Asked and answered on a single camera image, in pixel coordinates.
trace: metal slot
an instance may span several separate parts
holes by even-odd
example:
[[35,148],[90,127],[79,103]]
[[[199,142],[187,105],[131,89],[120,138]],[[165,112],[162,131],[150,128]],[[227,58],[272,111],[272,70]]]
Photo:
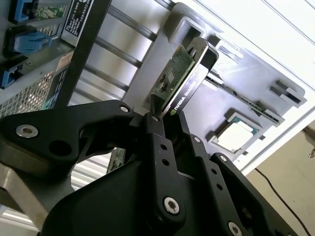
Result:
[[270,114],[266,113],[261,107],[259,107],[257,104],[249,101],[247,98],[245,98],[244,96],[238,94],[237,92],[235,92],[234,90],[232,90],[231,88],[229,88],[228,86],[225,85],[221,85],[218,82],[214,81],[213,79],[210,78],[206,78],[206,80],[208,82],[210,82],[211,84],[219,87],[220,89],[226,91],[227,93],[229,93],[230,95],[234,96],[235,98],[239,99],[240,101],[248,104],[250,106],[251,109],[253,109],[255,112],[259,113],[260,115],[266,117],[267,119],[269,119],[270,121],[272,121],[276,126],[278,126],[279,124],[281,124],[281,120],[271,116]]

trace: perforated metal panel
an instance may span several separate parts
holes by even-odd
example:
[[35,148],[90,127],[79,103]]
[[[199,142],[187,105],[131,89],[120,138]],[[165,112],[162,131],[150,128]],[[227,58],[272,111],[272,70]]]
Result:
[[0,117],[41,110],[46,101],[53,77],[54,72],[51,71],[36,83],[0,104]]

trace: white wall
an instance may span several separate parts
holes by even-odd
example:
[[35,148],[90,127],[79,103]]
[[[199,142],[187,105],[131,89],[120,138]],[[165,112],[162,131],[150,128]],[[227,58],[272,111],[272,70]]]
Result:
[[0,222],[1,236],[36,236],[37,232]]
[[[306,141],[304,134],[299,133],[258,166],[258,169],[270,179],[311,235],[315,235],[315,159],[308,159],[312,149],[313,146]],[[247,177],[299,236],[306,235],[299,222],[257,171],[252,171]]]

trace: mounting hole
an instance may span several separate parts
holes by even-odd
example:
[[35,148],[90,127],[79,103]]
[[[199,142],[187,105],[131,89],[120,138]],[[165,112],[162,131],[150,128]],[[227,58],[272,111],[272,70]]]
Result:
[[168,162],[168,160],[163,159],[163,160],[162,160],[162,162],[163,162],[163,164],[164,164],[165,166],[169,166],[169,162]]
[[120,110],[122,110],[123,112],[129,112],[129,109],[125,106],[120,106]]
[[223,190],[223,187],[222,187],[221,185],[219,185],[218,183],[217,183],[217,188],[218,188],[219,190]]
[[167,147],[165,145],[161,144],[161,149],[167,150]]
[[49,150],[56,156],[68,156],[71,152],[71,146],[65,141],[55,140],[49,145]]

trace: label sticker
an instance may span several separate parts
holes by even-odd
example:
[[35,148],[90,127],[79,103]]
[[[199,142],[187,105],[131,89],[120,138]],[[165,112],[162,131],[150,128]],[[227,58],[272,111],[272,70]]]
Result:
[[68,53],[67,55],[60,58],[60,61],[58,63],[56,71],[59,71],[60,69],[64,68],[66,65],[68,65],[71,62],[71,59],[73,57],[73,53],[74,52]]
[[74,36],[79,37],[91,5],[92,0],[74,0],[69,13],[69,18],[65,25],[65,30]]

